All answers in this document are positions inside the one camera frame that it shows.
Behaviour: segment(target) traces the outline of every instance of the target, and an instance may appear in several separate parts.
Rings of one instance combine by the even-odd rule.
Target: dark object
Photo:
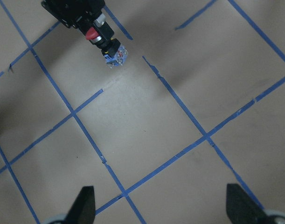
[[[283,216],[267,216],[238,184],[227,184],[226,213],[233,224],[285,224]]]
[[[94,187],[83,187],[64,220],[50,224],[92,224],[96,216]]]
[[[127,51],[117,39],[112,39],[114,32],[101,11],[104,0],[43,0],[41,4],[67,28],[78,28],[102,50],[108,64],[119,66],[125,62]]]

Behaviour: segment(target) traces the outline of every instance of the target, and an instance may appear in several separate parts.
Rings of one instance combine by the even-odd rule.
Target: blue tape grid
[[[209,2],[203,9],[199,10],[195,15],[193,15],[192,17],[190,17],[189,20],[187,20],[184,24],[182,24],[181,26],[179,26],[178,28],[184,28],[185,26],[187,26],[189,23],[191,23],[196,17],[198,17],[199,15],[201,15],[206,9],[208,9],[210,6],[213,5],[213,3],[215,2],[215,0],[212,0],[211,2]],[[270,45],[270,47],[273,48],[273,50],[285,61],[285,55],[281,52],[281,50],[262,32],[262,30],[250,19],[250,17],[233,1],[233,0],[229,0],[229,2],[233,5],[233,7],[243,16],[243,18],[245,18],[247,20],[247,22],[261,35],[261,37]],[[123,29],[125,30],[125,28],[120,24],[120,22],[116,19],[116,17],[111,13],[111,17],[112,19],[116,22],[116,24],[120,27],[120,29],[123,31]],[[53,28],[49,29],[45,34],[43,34],[37,41],[34,42],[34,44],[32,44],[32,46],[36,45],[43,37],[45,37],[51,30],[53,30],[59,23],[56,23]],[[26,54],[29,51],[29,48],[27,50],[25,50],[17,59],[15,59],[13,61],[14,64],[16,63],[24,54]],[[231,120],[235,119],[236,117],[238,117],[239,115],[241,115],[242,113],[244,113],[246,110],[248,110],[250,107],[252,107],[256,102],[260,101],[261,99],[263,99],[264,97],[266,97],[268,94],[270,94],[271,92],[273,92],[274,90],[276,90],[278,87],[280,87],[282,84],[285,83],[285,77],[283,77],[281,80],[279,80],[277,83],[275,83],[273,86],[271,86],[269,89],[267,89],[266,91],[264,91],[262,94],[258,95],[254,100],[251,100],[249,103],[247,103],[245,106],[243,106],[241,109],[239,109],[238,111],[236,111],[235,113],[233,113],[232,115],[230,115],[227,119],[225,119],[223,122],[221,122],[220,124],[218,124],[215,128],[213,128],[211,131],[209,131],[208,133],[206,133],[204,131],[204,129],[201,127],[201,125],[199,124],[199,122],[195,119],[195,117],[192,115],[192,113],[187,109],[187,107],[184,105],[184,103],[181,101],[181,99],[176,95],[176,93],[173,91],[173,89],[170,87],[170,85],[168,84],[168,82],[159,74],[159,71],[156,69],[155,66],[151,65],[146,59],[145,57],[143,57],[145,62],[149,65],[149,67],[154,71],[154,73],[157,75],[157,77],[161,80],[161,82],[165,85],[165,87],[167,88],[167,90],[172,94],[172,96],[174,97],[174,99],[179,103],[179,105],[181,106],[181,108],[185,111],[185,113],[189,116],[189,118],[191,119],[191,121],[197,126],[197,128],[200,130],[200,132],[202,134],[205,134],[203,137],[201,137],[200,139],[198,139],[196,142],[194,142],[193,144],[191,144],[190,146],[186,147],[185,149],[183,149],[181,152],[179,152],[177,155],[175,155],[174,157],[172,157],[170,160],[168,160],[167,162],[165,162],[164,164],[162,164],[160,167],[158,167],[157,169],[155,169],[153,172],[151,172],[150,174],[148,174],[146,177],[144,177],[143,179],[141,179],[140,181],[138,181],[137,183],[135,183],[134,185],[132,185],[130,188],[128,188],[127,190],[123,189],[123,193],[113,199],[111,199],[108,203],[106,203],[105,205],[103,205],[102,207],[100,207],[97,211],[96,214],[99,214],[100,212],[102,212],[103,210],[105,210],[106,208],[108,208],[109,206],[111,206],[112,204],[114,204],[116,201],[118,201],[120,198],[122,197],[126,197],[126,199],[129,199],[128,194],[131,193],[133,190],[135,190],[137,187],[139,187],[140,185],[142,185],[143,183],[145,183],[146,181],[148,181],[149,179],[151,179],[152,177],[154,177],[155,175],[157,175],[160,171],[162,171],[163,169],[165,169],[166,167],[168,167],[170,164],[172,164],[173,162],[175,162],[176,160],[178,160],[180,157],[182,157],[184,154],[186,154],[187,152],[191,151],[193,148],[195,148],[196,146],[198,146],[199,144],[201,144],[202,142],[204,142],[205,140],[207,140],[210,145],[212,147],[214,147],[215,151],[218,153],[218,155],[221,157],[221,159],[223,160],[223,162],[233,171],[233,173],[235,174],[237,180],[241,183],[241,185],[243,186],[243,188],[248,192],[248,194],[262,207],[262,205],[259,203],[259,201],[255,198],[255,196],[252,194],[251,190],[248,188],[248,186],[243,182],[243,180],[241,179],[241,177],[238,175],[238,173],[235,172],[235,170],[232,168],[230,162],[226,159],[226,157],[223,155],[223,153],[221,152],[221,150],[216,146],[216,144],[212,141],[212,139],[210,138],[213,134],[215,134],[218,130],[220,130],[223,126],[225,126],[228,122],[230,122]],[[90,99],[88,99],[85,103],[83,103],[81,106],[79,106],[77,109],[74,110],[75,113],[79,112],[81,109],[83,109],[88,103],[90,102]],[[50,131],[48,131],[47,133],[45,133],[42,137],[38,138],[34,143],[32,143],[26,150],[24,150],[24,153],[22,152],[21,154],[19,154],[18,156],[16,156],[10,163],[7,162],[8,165],[13,164],[14,162],[16,162],[19,158],[21,158],[27,151],[29,151],[34,145],[36,145],[37,143],[39,143],[41,140],[43,140],[44,138],[46,138],[48,135],[50,135],[53,131],[55,131],[60,125],[62,125],[63,123],[65,123],[66,120],[70,119],[73,115],[70,114],[67,117],[65,117],[61,122],[59,122],[57,125],[55,125],[55,127],[53,129],[51,129]],[[4,166],[2,169],[0,169],[0,173],[2,173],[4,170],[6,170],[6,166]],[[131,199],[128,200],[130,206],[133,208],[133,210],[136,210],[137,208],[135,207],[135,205],[132,203]],[[138,217],[140,220],[142,220],[143,218],[141,217],[140,213],[138,214]]]
[[[121,182],[119,181],[119,179],[117,178],[117,176],[115,175],[114,171],[112,170],[112,168],[107,164],[106,159],[104,158],[104,156],[102,155],[100,149],[98,148],[98,146],[96,145],[95,141],[93,140],[93,138],[91,137],[91,135],[88,133],[87,129],[85,128],[84,124],[81,122],[81,120],[79,119],[79,117],[77,116],[76,112],[73,110],[71,104],[68,102],[68,100],[66,99],[65,95],[62,93],[62,91],[59,89],[59,87],[57,86],[56,82],[53,80],[53,78],[51,77],[51,75],[48,73],[46,67],[44,66],[43,62],[41,61],[41,59],[39,58],[39,56],[37,55],[37,53],[35,52],[35,50],[33,49],[33,46],[29,43],[28,39],[26,38],[26,36],[24,35],[24,33],[22,32],[22,30],[20,29],[19,25],[16,23],[16,21],[14,20],[14,18],[12,17],[12,15],[10,14],[9,10],[7,9],[7,7],[5,6],[5,4],[3,3],[2,0],[0,0],[0,4],[2,6],[2,8],[4,9],[4,11],[6,12],[6,14],[8,15],[9,19],[11,20],[11,22],[14,24],[15,28],[17,29],[17,31],[19,32],[20,36],[22,37],[22,39],[24,40],[24,42],[26,43],[28,50],[31,51],[31,53],[33,54],[33,56],[35,57],[36,61],[38,62],[39,66],[41,67],[41,69],[43,70],[43,72],[45,73],[45,75],[47,76],[47,78],[49,79],[49,81],[51,82],[51,84],[53,85],[53,87],[55,88],[55,90],[57,91],[57,93],[60,95],[60,97],[62,98],[63,102],[66,104],[67,108],[70,111],[70,115],[72,117],[74,117],[74,119],[76,120],[76,122],[78,123],[78,125],[80,126],[80,128],[82,129],[82,131],[84,132],[85,136],[87,137],[87,139],[89,140],[89,142],[91,143],[91,145],[93,146],[93,148],[95,149],[96,153],[98,154],[98,156],[100,157],[100,159],[102,160],[102,163],[105,165],[105,167],[107,168],[107,170],[109,171],[109,173],[111,174],[112,178],[114,179],[115,183],[117,184],[117,186],[119,187],[119,189],[122,192],[122,195],[126,197],[129,205],[131,206],[131,208],[133,209],[133,211],[135,212],[135,214],[137,215],[138,219],[140,220],[141,223],[146,223],[145,220],[143,219],[142,215],[140,214],[140,212],[138,211],[138,209],[136,208],[136,206],[134,205],[133,201],[131,200],[130,196],[128,196],[125,192],[125,189],[123,187],[123,185],[121,184]],[[61,121],[61,123],[55,127],[54,129],[57,129],[60,125],[62,125],[63,123],[65,123],[65,121],[67,121],[69,119],[69,117],[67,116],[66,118],[64,118],[64,120]],[[44,139],[45,137],[47,137],[49,134],[51,134],[53,132],[52,130],[50,132],[47,132],[44,136],[42,136],[38,141],[41,141],[42,139]],[[30,209],[34,219],[36,220],[36,222],[39,224],[39,220],[35,214],[35,211],[32,209],[32,206],[30,205],[29,200],[27,199],[21,185],[19,184],[16,176],[14,175],[11,166],[9,164],[9,162],[7,161],[6,157],[4,154],[2,154],[2,150],[0,148],[0,153],[4,158],[4,161],[6,163],[6,167],[7,169],[11,172],[13,179],[15,180],[15,183],[17,185],[17,187],[19,188],[25,203],[27,204],[28,208]]]

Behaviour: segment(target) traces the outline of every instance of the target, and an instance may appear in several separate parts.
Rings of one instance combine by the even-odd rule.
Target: red cap
[[[93,27],[91,27],[91,28],[87,31],[87,33],[86,33],[86,35],[85,35],[85,38],[86,38],[88,41],[90,41],[90,40],[96,39],[98,36],[100,36],[100,35],[97,33],[97,31],[96,31]]]

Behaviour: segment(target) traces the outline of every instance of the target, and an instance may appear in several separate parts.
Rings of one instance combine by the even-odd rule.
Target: robot end effector
[[[123,65],[128,52],[117,40],[102,13],[104,0],[43,0],[42,6],[67,28],[79,29],[93,45],[101,49],[106,63]]]

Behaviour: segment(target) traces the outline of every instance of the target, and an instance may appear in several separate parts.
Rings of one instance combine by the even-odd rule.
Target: floor
[[[100,51],[0,0],[0,224],[93,185],[96,224],[230,223],[227,183],[285,213],[285,0],[107,0]]]

